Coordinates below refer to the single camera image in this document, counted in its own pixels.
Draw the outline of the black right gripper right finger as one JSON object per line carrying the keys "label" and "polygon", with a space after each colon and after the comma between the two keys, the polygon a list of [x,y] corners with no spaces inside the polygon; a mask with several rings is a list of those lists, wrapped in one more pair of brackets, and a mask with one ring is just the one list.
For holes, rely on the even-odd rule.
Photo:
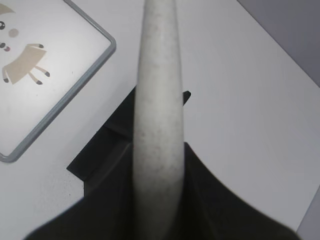
{"label": "black right gripper right finger", "polygon": [[258,211],[220,182],[184,144],[181,240],[298,240],[287,226]]}

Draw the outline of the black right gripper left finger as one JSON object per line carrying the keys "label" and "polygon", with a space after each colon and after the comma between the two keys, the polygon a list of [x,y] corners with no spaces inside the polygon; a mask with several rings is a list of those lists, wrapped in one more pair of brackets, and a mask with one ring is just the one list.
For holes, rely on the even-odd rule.
{"label": "black right gripper left finger", "polygon": [[126,144],[102,182],[27,240],[133,240],[133,146]]}

